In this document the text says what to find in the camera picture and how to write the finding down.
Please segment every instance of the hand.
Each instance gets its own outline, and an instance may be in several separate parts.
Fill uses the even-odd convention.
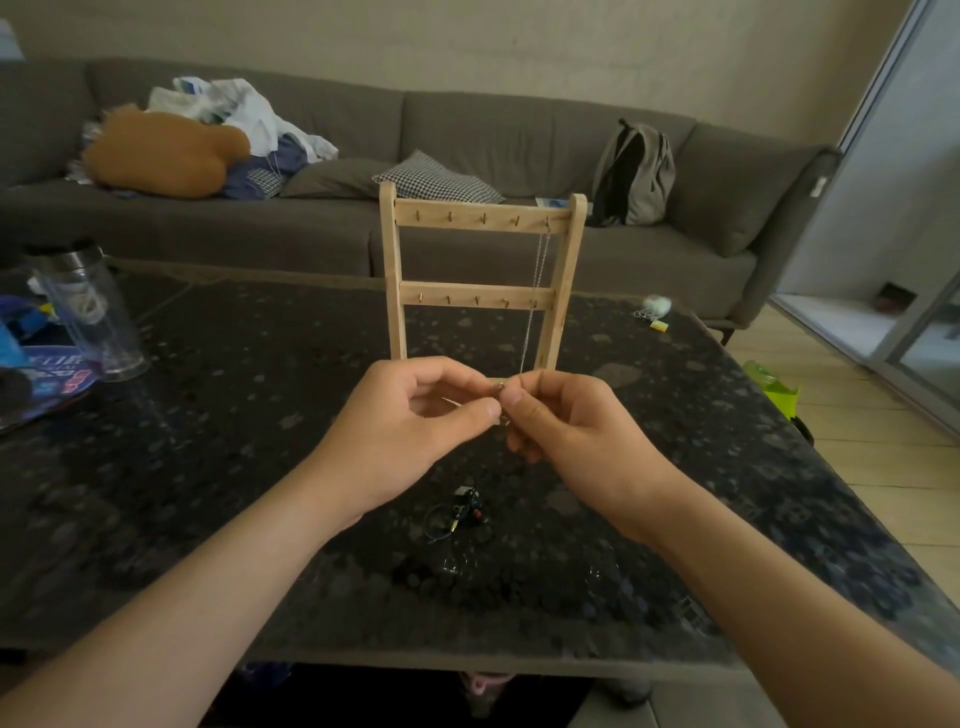
[[[627,538],[649,543],[664,489],[686,480],[647,439],[610,386],[592,376],[535,370],[504,384],[507,447],[544,456],[566,486]]]
[[[332,483],[345,522],[356,522],[496,424],[492,395],[486,377],[445,356],[378,361],[297,471]]]

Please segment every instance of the wooden jewelry stand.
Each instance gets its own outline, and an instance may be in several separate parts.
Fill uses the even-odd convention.
[[[507,308],[545,311],[534,369],[556,369],[560,338],[564,333],[573,273],[587,219],[587,198],[571,195],[569,207],[477,205],[434,200],[399,200],[393,182],[380,184],[380,224],[383,228],[383,268],[387,282],[387,322],[390,357],[407,357],[405,305],[455,305],[463,308]],[[400,265],[399,228],[446,228],[448,230],[527,232],[561,237],[557,262],[549,286],[540,287],[543,261],[538,251],[534,285],[479,285],[404,280]]]

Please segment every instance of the white cloth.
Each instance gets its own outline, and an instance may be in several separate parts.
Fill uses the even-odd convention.
[[[270,102],[244,79],[208,82],[184,76],[174,79],[174,88],[154,88],[147,111],[167,111],[206,124],[222,120],[247,135],[250,153],[255,157],[275,152],[285,134],[303,147],[308,164],[337,157],[335,146],[281,119]]]

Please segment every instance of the speckled stone tabletop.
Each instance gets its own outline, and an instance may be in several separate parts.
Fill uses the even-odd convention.
[[[389,352],[383,293],[125,274],[154,359],[0,436],[0,646],[82,635],[253,502],[321,439]],[[634,304],[575,297],[560,368],[615,388],[685,473],[845,598],[960,674],[960,613],[692,317],[658,333]],[[490,376],[526,314],[409,307],[411,355]],[[488,526],[431,543],[458,486]],[[696,680],[746,674],[655,555],[492,431],[334,539],[251,656],[322,663]]]

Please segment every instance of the left hand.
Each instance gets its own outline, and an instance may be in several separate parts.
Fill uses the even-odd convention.
[[[485,376],[445,356],[375,362],[297,472],[336,489],[345,522],[356,522],[496,424],[493,394]]]

